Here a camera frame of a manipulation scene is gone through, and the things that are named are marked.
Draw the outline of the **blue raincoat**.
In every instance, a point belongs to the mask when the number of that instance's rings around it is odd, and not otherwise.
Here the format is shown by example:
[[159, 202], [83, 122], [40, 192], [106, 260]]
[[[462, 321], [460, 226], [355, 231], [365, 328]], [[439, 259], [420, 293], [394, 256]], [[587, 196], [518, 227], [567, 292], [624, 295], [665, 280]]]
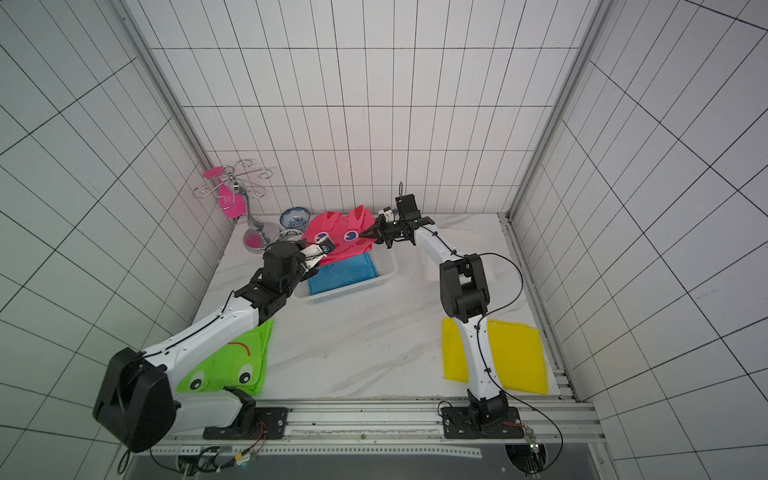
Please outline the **blue raincoat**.
[[368, 253], [319, 267], [308, 280], [309, 292], [317, 295], [378, 277]]

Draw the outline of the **pink bunny raincoat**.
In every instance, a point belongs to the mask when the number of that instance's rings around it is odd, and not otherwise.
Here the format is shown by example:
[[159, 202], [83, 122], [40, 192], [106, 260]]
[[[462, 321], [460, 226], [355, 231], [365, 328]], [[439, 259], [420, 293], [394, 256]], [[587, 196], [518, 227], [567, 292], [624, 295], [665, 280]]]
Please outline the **pink bunny raincoat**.
[[334, 250], [319, 263], [326, 266], [371, 251], [374, 240], [363, 238], [361, 234], [374, 223], [371, 211], [363, 205], [348, 214], [325, 212], [309, 223], [303, 239], [308, 243], [321, 243], [325, 239], [333, 241]]

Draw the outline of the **white plastic basket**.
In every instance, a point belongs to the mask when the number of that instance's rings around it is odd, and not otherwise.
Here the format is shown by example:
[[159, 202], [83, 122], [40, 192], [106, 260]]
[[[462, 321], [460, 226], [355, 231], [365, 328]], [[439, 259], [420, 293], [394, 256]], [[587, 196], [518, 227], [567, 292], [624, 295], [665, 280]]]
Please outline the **white plastic basket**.
[[302, 282], [296, 287], [293, 293], [293, 298], [300, 299], [309, 304], [320, 303], [370, 288], [379, 287], [386, 284], [398, 273], [399, 267], [393, 249], [376, 246], [369, 252], [369, 256], [372, 265], [377, 272], [377, 277], [317, 294], [310, 293], [309, 282]]

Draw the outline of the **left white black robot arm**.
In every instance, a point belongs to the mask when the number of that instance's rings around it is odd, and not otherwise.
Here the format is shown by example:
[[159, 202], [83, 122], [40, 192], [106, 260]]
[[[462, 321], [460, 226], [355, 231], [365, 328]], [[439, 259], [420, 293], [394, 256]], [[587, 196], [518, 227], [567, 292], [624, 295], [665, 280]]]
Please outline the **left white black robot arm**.
[[263, 266], [208, 317], [146, 350], [115, 353], [96, 396], [94, 420], [133, 453], [200, 428], [249, 438], [259, 427], [255, 401], [238, 385], [204, 392], [210, 379], [204, 375], [188, 382], [187, 391], [178, 388], [203, 361], [272, 319], [334, 249], [329, 238], [273, 243], [264, 250]]

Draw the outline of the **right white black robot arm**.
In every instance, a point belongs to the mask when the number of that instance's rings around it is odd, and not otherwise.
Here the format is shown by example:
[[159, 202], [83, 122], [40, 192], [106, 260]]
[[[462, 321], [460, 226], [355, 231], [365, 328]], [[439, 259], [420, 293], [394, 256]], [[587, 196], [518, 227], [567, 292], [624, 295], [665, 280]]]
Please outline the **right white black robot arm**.
[[458, 327], [468, 367], [469, 404], [464, 421], [473, 433], [484, 436], [507, 415], [509, 404], [491, 353], [486, 322], [490, 289], [483, 260], [480, 255], [465, 253], [445, 240], [434, 221], [421, 215], [412, 194], [396, 197], [395, 206], [381, 210], [362, 236], [388, 248], [396, 242], [408, 241], [438, 266], [441, 304]]

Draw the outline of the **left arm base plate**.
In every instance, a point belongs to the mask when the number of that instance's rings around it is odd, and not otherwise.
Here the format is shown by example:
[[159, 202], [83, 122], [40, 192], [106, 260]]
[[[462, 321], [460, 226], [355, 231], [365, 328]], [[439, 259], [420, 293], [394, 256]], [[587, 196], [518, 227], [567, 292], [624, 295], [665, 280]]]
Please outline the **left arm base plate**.
[[203, 431], [206, 440], [256, 441], [257, 439], [280, 440], [285, 435], [287, 408], [247, 407], [233, 423], [226, 427], [207, 427]]

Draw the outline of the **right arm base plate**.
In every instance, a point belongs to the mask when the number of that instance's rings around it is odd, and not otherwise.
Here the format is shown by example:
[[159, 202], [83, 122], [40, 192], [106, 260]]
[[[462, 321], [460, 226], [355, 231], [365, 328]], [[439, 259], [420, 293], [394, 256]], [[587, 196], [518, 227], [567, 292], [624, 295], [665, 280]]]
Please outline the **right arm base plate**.
[[501, 416], [480, 420], [469, 413], [468, 407], [443, 404], [438, 407], [443, 436], [451, 440], [524, 438], [524, 429], [517, 408], [509, 407]]

